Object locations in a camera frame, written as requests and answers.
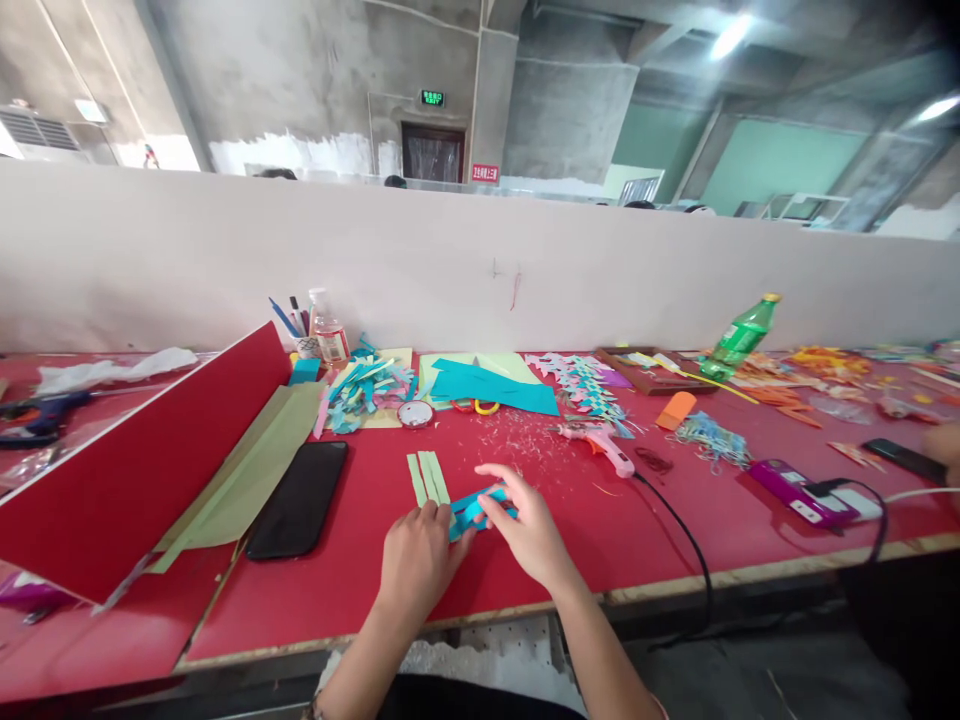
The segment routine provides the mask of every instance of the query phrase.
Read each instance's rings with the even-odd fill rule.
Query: purple power bank
[[[860,517],[860,513],[840,498],[828,495],[815,498],[803,489],[810,482],[783,460],[764,460],[747,471],[773,493],[780,502],[817,527],[842,527]]]

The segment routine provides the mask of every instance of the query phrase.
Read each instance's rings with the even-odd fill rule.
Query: black phone
[[[317,546],[347,449],[344,442],[318,442],[306,443],[297,450],[253,522],[248,558],[300,557]]]
[[[890,440],[868,440],[861,447],[937,485],[947,484],[947,467]]]

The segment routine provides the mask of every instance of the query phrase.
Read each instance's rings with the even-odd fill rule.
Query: hand
[[[380,592],[374,607],[386,609],[411,635],[443,597],[477,534],[471,528],[451,548],[451,517],[449,505],[438,509],[428,500],[397,520],[383,541]]]
[[[488,495],[477,500],[487,516],[487,527],[500,531],[527,575],[554,598],[565,588],[582,583],[543,496],[505,465],[480,465],[475,472],[503,480],[507,498],[517,508],[516,520]]]

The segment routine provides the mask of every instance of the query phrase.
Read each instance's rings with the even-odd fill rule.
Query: exit sign
[[[421,90],[420,102],[422,102],[424,105],[443,107],[443,93],[436,90]]]
[[[477,165],[473,166],[474,182],[499,182],[500,168],[497,165]]]

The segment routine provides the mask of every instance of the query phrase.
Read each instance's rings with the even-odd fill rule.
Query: clear bottle
[[[717,382],[732,378],[737,368],[770,332],[773,311],[780,298],[777,293],[767,293],[763,300],[735,317],[710,357],[700,365],[700,374]]]
[[[325,363],[335,363],[350,357],[343,325],[333,316],[326,288],[310,290],[313,311],[310,315],[310,334],[320,341],[320,354]]]

